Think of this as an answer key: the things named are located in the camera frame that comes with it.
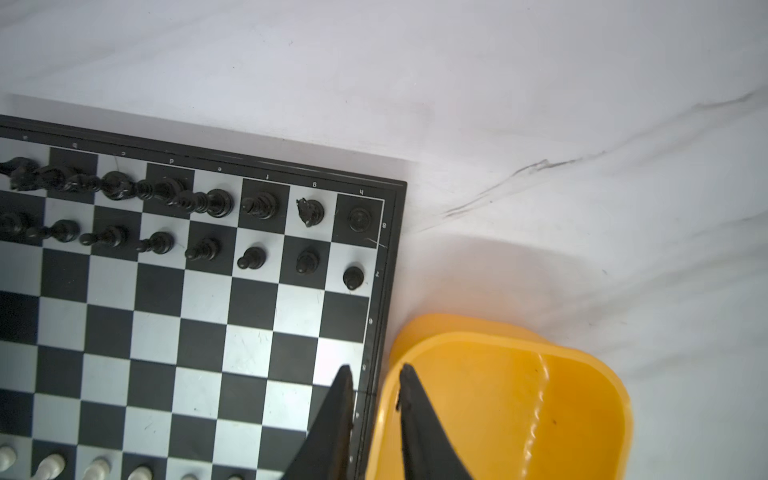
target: yellow container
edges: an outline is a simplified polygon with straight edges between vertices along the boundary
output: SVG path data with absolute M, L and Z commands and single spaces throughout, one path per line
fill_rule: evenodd
M 632 411 L 611 369 L 526 329 L 432 314 L 413 320 L 392 346 L 368 480 L 403 478 L 395 404 L 404 363 L 475 480 L 624 477 Z

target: black square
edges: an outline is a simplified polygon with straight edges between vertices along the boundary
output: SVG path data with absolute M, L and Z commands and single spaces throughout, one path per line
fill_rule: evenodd
M 181 315 L 184 271 L 139 263 L 136 275 L 135 309 L 162 315 Z
M 173 178 L 181 182 L 184 188 L 192 190 L 194 187 L 194 170 L 187 168 L 169 167 L 147 163 L 147 181 L 152 184 L 159 182 L 164 177 Z M 148 214 L 165 215 L 166 217 L 189 218 L 190 214 L 179 207 L 172 207 L 160 200 L 153 198 L 144 202 L 144 212 Z
M 119 359 L 131 357 L 132 311 L 88 305 L 85 318 L 86 353 Z
M 261 423 L 264 414 L 266 380 L 252 376 L 221 374 L 219 418 Z
M 123 449 L 125 407 L 80 402 L 78 443 L 103 449 Z
M 69 167 L 76 174 L 95 175 L 98 169 L 98 155 L 89 154 L 84 151 L 64 150 L 51 147 L 51 153 L 48 163 L 52 167 Z M 57 190 L 48 190 L 50 198 L 60 200 L 70 200 L 83 204 L 94 203 L 94 194 L 72 194 L 69 192 L 60 192 Z
M 98 243 L 91 247 L 91 254 L 119 260 L 138 260 L 136 247 L 141 232 L 141 213 L 117 208 L 94 207 L 94 232 L 100 233 L 107 227 L 121 227 L 127 233 L 125 243 L 119 247 L 105 247 Z
M 120 478 L 128 478 L 136 468 L 147 467 L 152 471 L 152 480 L 165 480 L 167 461 L 168 459 L 165 457 L 123 453 L 123 466 Z
M 276 304 L 276 283 L 233 278 L 227 323 L 271 330 Z
M 299 275 L 296 273 L 296 259 L 305 249 L 312 250 L 319 258 L 320 264 L 313 273 Z M 331 244 L 328 242 L 286 235 L 283 241 L 283 266 L 280 268 L 280 283 L 325 289 L 330 251 Z
M 339 194 L 336 197 L 336 216 L 333 218 L 334 243 L 348 243 L 361 247 L 376 248 L 379 239 L 379 222 L 382 215 L 381 200 L 371 198 L 351 197 Z M 355 208 L 362 208 L 371 214 L 371 225 L 364 232 L 356 232 L 349 228 L 349 212 Z
M 368 320 L 368 297 L 325 292 L 320 336 L 362 342 Z
M 219 253 L 213 260 L 187 260 L 187 270 L 232 275 L 235 258 L 237 228 L 213 223 L 190 222 L 189 248 L 194 248 L 203 238 L 213 238 L 219 243 Z
M 43 249 L 41 296 L 86 302 L 88 264 L 88 255 Z
M 273 333 L 269 378 L 312 385 L 316 353 L 316 338 Z
M 38 342 L 39 298 L 0 292 L 0 339 L 35 345 Z
M 168 456 L 212 462 L 216 420 L 174 414 L 170 421 Z
M 38 465 L 49 455 L 59 454 L 64 458 L 64 470 L 56 477 L 56 480 L 74 480 L 74 464 L 77 459 L 78 447 L 66 443 L 43 442 L 32 440 L 32 463 L 29 476 L 32 477 L 38 469 Z
M 220 372 L 227 326 L 181 319 L 177 364 L 191 369 Z
M 266 220 L 259 220 L 253 215 L 240 213 L 240 219 L 238 220 L 237 226 L 240 228 L 249 228 L 251 230 L 261 230 L 263 232 L 285 233 L 289 191 L 289 185 L 271 184 L 269 182 L 244 178 L 242 198 L 253 197 L 259 192 L 272 194 L 275 197 L 275 200 L 277 200 L 277 213 L 274 217 Z
M 175 381 L 173 365 L 131 360 L 128 405 L 169 412 L 174 405 Z
M 259 468 L 285 472 L 305 438 L 304 432 L 262 427 Z
M 79 399 L 83 352 L 39 346 L 37 377 L 36 392 Z
M 0 433 L 32 436 L 32 400 L 31 393 L 0 390 Z
M 2 205 L 2 213 L 19 214 L 30 227 L 42 225 L 45 219 L 44 197 L 0 191 L 0 205 Z M 10 233 L 0 232 L 0 240 L 4 242 L 23 243 L 24 245 L 35 245 L 36 247 L 43 244 L 43 241 L 38 238 L 27 238 L 25 233 L 12 235 Z

